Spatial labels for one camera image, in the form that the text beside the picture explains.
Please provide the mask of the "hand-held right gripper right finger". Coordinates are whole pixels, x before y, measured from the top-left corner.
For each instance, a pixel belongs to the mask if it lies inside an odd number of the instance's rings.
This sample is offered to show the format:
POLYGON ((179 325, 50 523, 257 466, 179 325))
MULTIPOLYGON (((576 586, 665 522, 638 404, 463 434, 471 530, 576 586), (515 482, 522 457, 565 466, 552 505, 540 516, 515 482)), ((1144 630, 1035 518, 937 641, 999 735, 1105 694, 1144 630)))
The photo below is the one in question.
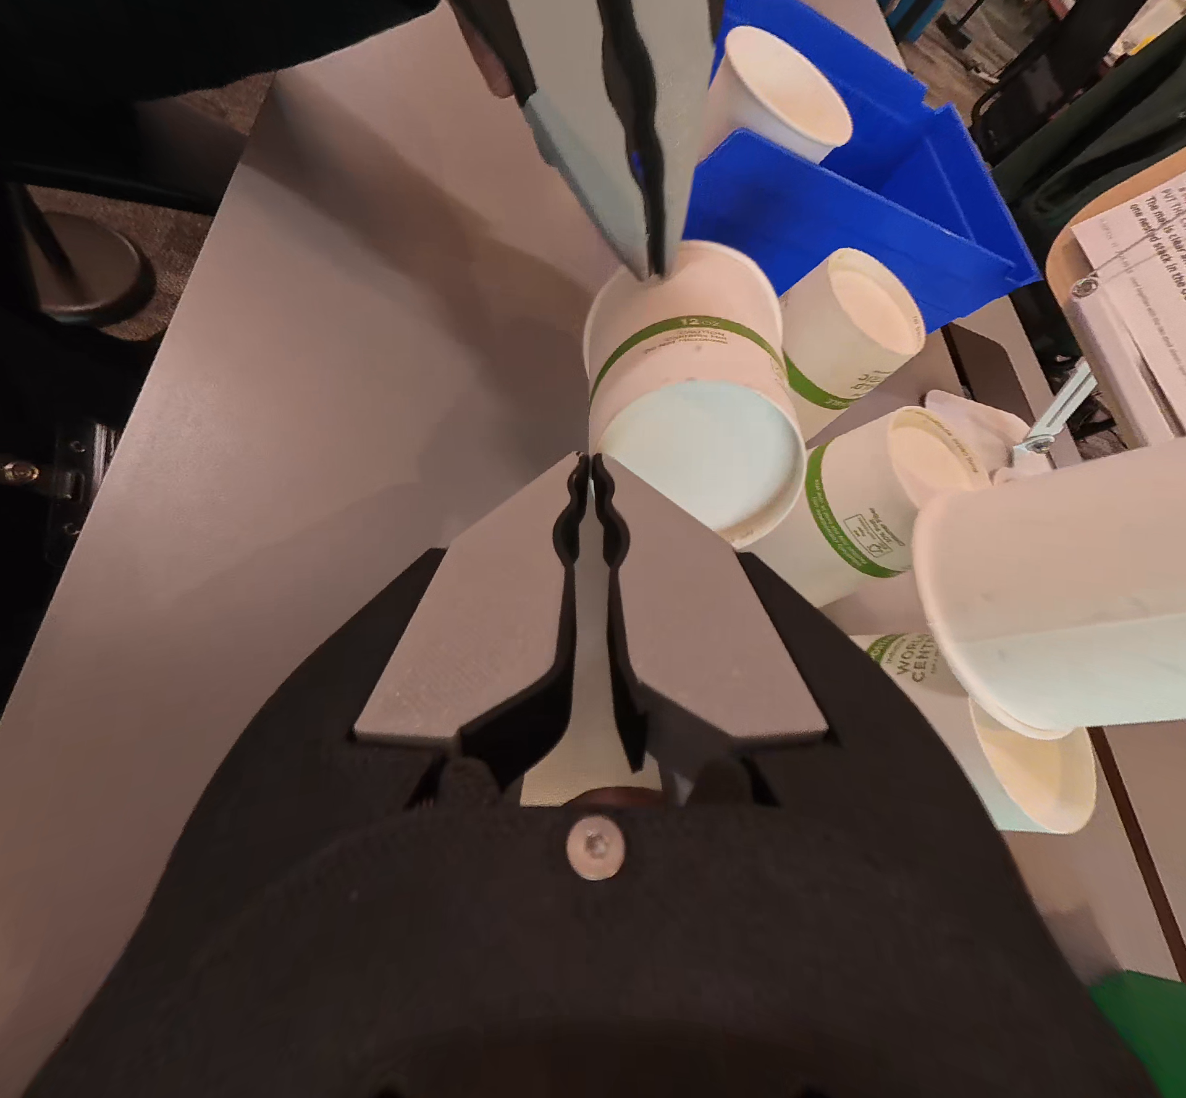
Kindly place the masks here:
POLYGON ((593 457, 593 489, 631 768, 693 780, 727 755, 821 741, 830 725, 734 546, 615 457, 593 457))

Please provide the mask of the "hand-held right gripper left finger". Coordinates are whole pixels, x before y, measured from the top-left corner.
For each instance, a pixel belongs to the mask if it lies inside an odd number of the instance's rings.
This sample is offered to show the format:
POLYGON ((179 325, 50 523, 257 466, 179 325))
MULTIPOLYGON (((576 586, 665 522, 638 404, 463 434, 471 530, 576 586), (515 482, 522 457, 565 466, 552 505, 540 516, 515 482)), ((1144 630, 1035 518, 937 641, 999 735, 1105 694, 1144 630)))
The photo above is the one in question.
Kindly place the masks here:
POLYGON ((478 759, 501 787, 572 718, 590 459, 570 452, 460 532, 398 637, 357 739, 478 759))

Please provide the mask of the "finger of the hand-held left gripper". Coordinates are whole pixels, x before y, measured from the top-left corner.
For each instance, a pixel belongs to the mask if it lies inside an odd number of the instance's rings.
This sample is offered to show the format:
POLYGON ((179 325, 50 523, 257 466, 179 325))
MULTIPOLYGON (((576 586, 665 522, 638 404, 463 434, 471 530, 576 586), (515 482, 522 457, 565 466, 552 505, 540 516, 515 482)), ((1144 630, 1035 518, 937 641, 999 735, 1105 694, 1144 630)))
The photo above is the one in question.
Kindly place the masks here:
POLYGON ((606 72, 618 60, 626 0, 506 0, 531 71, 524 117, 618 260, 650 272, 645 192, 631 163, 631 92, 606 72))
POLYGON ((649 272, 668 276, 684 235, 716 49, 711 0, 627 0, 631 163, 642 186, 649 272))

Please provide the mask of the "white paper cup green band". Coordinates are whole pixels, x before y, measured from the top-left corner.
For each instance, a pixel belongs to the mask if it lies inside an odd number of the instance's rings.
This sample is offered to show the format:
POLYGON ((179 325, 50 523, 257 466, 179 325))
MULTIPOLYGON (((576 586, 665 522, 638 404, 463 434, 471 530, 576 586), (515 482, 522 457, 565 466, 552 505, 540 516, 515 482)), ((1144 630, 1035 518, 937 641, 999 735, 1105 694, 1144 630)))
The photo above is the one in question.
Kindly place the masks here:
POLYGON ((1185 438, 939 497, 912 554, 944 661, 1005 727, 1185 719, 1185 438))
POLYGON ((926 341, 912 292, 855 247, 830 252, 779 300, 782 358, 807 443, 926 341))
POLYGON ((912 570, 926 504, 987 486, 980 457, 939 415, 900 407, 811 448, 802 498, 754 550, 829 605, 912 570))
POLYGON ((809 457, 782 306, 743 251, 684 240, 666 277, 618 267, 590 306, 583 358, 590 452, 626 464, 736 548, 795 509, 809 457))
POLYGON ((1065 835, 1089 825, 1099 778, 1087 728, 1033 737, 1001 723, 964 689, 926 630, 852 639, 912 698, 999 830, 1065 835))

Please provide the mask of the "blue plastic bin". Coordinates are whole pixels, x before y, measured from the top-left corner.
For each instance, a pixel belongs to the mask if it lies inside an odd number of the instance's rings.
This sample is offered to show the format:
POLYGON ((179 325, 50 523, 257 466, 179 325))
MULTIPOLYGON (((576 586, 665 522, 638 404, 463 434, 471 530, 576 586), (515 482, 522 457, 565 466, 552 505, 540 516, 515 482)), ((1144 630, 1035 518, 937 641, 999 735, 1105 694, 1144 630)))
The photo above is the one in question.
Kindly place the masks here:
POLYGON ((802 0, 725 0, 716 44, 741 24, 804 51, 853 117, 853 138, 812 163, 747 129, 695 172, 684 236, 736 247, 786 292, 839 247, 912 292, 928 331, 1040 277, 955 106, 802 0))

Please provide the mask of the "person's left hand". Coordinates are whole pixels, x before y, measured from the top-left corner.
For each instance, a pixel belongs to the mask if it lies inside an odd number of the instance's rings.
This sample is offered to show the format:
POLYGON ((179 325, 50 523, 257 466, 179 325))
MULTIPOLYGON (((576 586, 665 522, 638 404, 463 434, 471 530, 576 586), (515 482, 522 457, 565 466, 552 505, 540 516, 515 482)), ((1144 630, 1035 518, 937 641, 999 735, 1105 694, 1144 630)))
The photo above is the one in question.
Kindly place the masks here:
POLYGON ((458 17, 458 24, 488 90, 496 97, 513 97, 515 90, 512 76, 508 74, 496 49, 487 42, 483 33, 467 21, 463 14, 458 17))

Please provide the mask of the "dark green jacket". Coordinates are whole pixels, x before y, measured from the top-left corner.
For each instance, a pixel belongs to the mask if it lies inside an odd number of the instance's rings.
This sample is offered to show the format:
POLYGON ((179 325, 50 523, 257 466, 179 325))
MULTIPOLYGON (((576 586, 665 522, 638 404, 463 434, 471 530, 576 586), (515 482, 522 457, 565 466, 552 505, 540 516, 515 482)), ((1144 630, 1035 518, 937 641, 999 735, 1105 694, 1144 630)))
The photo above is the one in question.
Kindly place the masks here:
POLYGON ((1185 19, 985 165, 1040 274, 1055 236, 1094 197, 1185 147, 1185 19))

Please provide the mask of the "black chair base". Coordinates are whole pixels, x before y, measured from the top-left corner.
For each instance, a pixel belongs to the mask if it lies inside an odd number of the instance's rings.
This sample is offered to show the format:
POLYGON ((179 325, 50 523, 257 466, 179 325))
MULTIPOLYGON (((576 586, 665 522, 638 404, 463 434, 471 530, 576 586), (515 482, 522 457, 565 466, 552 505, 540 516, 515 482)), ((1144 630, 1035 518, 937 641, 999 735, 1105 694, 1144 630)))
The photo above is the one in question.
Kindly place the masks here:
POLYGON ((107 327, 145 309, 157 274, 141 245, 88 215, 43 210, 2 183, 2 313, 107 327))

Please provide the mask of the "wooden board document stand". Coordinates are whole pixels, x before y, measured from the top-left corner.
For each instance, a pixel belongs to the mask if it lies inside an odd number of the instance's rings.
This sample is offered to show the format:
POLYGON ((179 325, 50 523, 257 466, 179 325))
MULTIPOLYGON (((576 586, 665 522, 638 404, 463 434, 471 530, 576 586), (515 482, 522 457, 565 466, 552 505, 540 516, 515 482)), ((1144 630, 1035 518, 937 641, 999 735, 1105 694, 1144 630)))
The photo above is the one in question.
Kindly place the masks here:
POLYGON ((1071 432, 1071 413, 1080 404, 1105 406, 1126 448, 1178 438, 1169 432, 1158 404, 1144 391, 1145 382, 1135 374, 1135 366, 1124 361, 1126 349, 1115 343, 1113 327, 1105 324, 1105 329, 1099 329, 1101 309, 1089 302, 1096 281, 1071 229, 1083 210, 1056 235, 1046 260, 1046 276, 1085 356, 1060 386, 1046 415, 1032 425, 1030 436, 1023 436, 1015 423, 1003 425, 1005 413, 998 407, 939 390, 928 397, 941 406, 944 418, 955 420, 957 429, 971 438, 975 448, 987 452, 994 482, 1053 470, 1058 464, 1056 445, 1062 434, 1071 432))

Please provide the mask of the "printed instruction sheet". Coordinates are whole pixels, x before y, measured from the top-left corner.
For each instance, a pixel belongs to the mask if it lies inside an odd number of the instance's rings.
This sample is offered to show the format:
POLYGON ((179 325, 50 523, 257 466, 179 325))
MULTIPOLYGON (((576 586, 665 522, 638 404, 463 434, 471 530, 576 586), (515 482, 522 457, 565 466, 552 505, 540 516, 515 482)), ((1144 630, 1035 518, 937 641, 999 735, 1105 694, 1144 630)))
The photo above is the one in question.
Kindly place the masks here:
POLYGON ((1071 229, 1096 281, 1099 329, 1113 327, 1169 432, 1183 436, 1185 156, 1112 186, 1071 229))

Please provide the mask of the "green plastic bin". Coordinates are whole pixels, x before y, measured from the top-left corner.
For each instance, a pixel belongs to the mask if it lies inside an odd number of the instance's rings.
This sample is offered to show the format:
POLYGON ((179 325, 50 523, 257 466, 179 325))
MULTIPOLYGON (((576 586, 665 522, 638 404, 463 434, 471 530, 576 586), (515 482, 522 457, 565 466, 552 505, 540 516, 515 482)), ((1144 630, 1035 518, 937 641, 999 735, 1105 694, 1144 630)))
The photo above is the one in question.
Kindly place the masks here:
POLYGON ((1117 971, 1090 994, 1138 1054, 1162 1095, 1185 1095, 1185 983, 1142 971, 1117 971))

